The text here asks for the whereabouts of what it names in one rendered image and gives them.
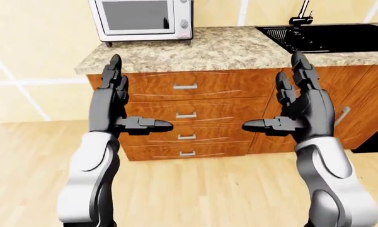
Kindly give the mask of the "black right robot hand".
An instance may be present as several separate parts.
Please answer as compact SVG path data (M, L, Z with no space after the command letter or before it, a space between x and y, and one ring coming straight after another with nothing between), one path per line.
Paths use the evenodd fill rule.
M291 57L293 80L300 89L297 96L284 72L275 77L281 113L274 119L249 120L242 130L266 136L291 135L299 143L312 137L334 136L335 110L328 92L321 88L315 67L302 52Z

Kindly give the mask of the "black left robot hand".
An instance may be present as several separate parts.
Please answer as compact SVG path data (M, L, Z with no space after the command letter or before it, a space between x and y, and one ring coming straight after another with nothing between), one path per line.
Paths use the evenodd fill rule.
M148 136L152 132L169 132L173 124L165 120L128 116L129 79L122 75L122 59L114 54L101 75L101 85L93 92L89 108L89 131Z

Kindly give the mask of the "wooden cabinet door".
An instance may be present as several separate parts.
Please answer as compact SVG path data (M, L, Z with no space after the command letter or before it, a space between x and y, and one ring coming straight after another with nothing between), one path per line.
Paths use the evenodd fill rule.
M314 66L320 77L321 87L328 91L335 107L336 117L340 117L344 107L350 107L349 113L335 127L335 136L345 149L355 149L378 131L378 65L363 66ZM243 74L261 71L262 79L267 79L268 101L263 108L262 119L272 119L280 115L281 105L276 99L275 75L282 70L291 78L291 68L283 69L247 69ZM295 146L291 136L269 137L255 134L248 154L286 153Z

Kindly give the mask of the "white toaster oven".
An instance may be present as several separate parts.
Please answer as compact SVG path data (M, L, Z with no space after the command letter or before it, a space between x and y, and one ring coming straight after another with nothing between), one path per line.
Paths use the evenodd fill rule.
M88 0L99 40L185 40L194 37L193 0Z

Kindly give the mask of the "toaster oven glass door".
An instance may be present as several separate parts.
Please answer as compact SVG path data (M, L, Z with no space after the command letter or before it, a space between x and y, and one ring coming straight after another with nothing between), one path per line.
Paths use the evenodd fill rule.
M172 0L95 0L106 35L175 32Z

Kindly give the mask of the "black kitchen sink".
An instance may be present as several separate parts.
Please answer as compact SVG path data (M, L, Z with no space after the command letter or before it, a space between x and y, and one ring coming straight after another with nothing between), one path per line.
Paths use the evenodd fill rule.
M256 29L290 54L378 52L378 26L372 24L257 26Z

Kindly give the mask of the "wooden drawer cabinet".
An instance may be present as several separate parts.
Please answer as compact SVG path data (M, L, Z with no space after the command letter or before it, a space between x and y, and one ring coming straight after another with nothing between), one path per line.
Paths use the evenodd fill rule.
M278 69L130 73L130 116L166 120L172 131L121 135L131 161L243 156L254 134L243 122L262 117Z

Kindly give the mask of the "black and silver faucet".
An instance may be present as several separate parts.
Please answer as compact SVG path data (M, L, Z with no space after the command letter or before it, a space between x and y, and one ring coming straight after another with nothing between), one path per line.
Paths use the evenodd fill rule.
M312 12L309 13L308 16L304 16L306 9L308 7L309 0L304 0L302 7L299 11L297 16L291 17L289 20L289 25L292 26L301 26L301 25L308 25L311 24L313 21Z

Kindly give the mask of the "granite countertop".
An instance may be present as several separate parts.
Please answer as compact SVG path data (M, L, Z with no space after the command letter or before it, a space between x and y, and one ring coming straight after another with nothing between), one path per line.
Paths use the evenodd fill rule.
M101 74L111 57L122 58L125 73L218 71L291 67L291 55L252 26L197 28L182 40L99 45L75 67L79 75Z

